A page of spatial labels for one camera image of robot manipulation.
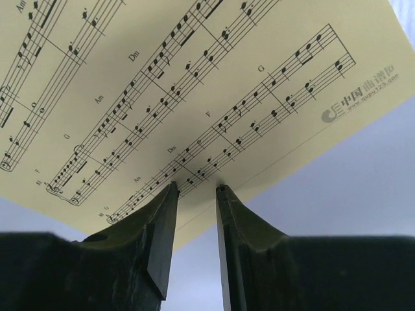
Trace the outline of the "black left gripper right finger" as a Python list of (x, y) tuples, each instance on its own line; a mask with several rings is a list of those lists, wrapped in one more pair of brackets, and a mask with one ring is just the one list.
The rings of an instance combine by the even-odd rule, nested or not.
[(411, 236), (290, 236), (216, 189), (225, 310), (413, 310)]

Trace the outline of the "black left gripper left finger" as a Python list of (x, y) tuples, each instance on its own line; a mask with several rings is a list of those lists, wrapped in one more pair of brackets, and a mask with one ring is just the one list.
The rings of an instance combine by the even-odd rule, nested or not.
[(178, 187), (81, 242), (1, 234), (2, 310), (159, 310), (171, 267)]

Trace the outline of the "yellow sheet music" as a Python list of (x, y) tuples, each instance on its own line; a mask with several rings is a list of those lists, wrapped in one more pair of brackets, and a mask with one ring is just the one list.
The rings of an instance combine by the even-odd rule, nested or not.
[(2, 1), (1, 197), (175, 248), (414, 95), (413, 1)]

